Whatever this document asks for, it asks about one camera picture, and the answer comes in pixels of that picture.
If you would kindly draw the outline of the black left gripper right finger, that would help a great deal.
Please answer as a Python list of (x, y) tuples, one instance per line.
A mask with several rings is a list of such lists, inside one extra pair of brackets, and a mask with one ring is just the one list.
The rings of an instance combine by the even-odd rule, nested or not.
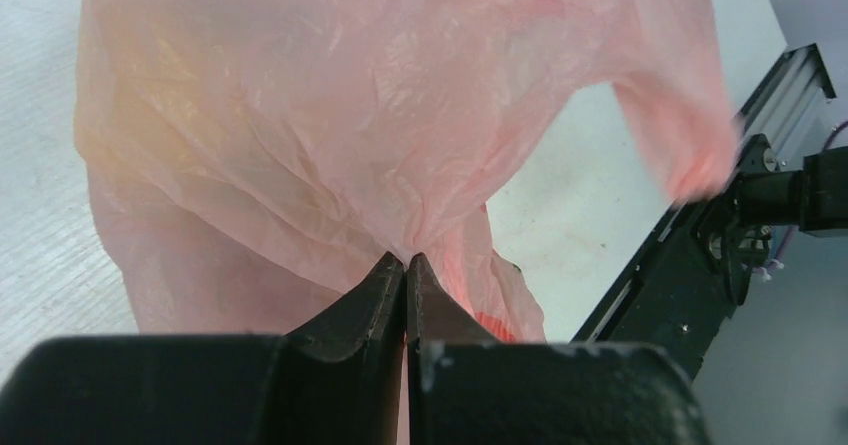
[(687, 378), (647, 344), (505, 343), (440, 285), (406, 274), (415, 444), (707, 444)]

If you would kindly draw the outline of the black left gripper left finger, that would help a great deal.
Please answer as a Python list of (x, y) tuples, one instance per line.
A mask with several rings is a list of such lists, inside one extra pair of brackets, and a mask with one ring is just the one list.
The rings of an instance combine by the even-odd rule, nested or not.
[(5, 444), (392, 444), (404, 267), (285, 335), (62, 337), (1, 392)]

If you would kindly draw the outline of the pink plastic bag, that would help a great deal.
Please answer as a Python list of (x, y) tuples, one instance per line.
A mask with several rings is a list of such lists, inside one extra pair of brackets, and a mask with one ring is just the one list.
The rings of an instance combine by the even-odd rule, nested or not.
[(144, 333), (287, 333), (389, 252), (541, 341), (486, 203), (602, 82), (673, 201), (724, 187), (711, 0), (82, 0), (74, 141)]

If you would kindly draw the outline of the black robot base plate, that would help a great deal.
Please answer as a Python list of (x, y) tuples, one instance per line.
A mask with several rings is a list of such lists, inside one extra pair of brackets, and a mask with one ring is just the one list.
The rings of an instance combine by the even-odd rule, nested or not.
[(745, 225), (732, 192), (668, 211), (580, 327), (577, 342), (647, 342), (689, 377), (770, 258), (772, 230)]

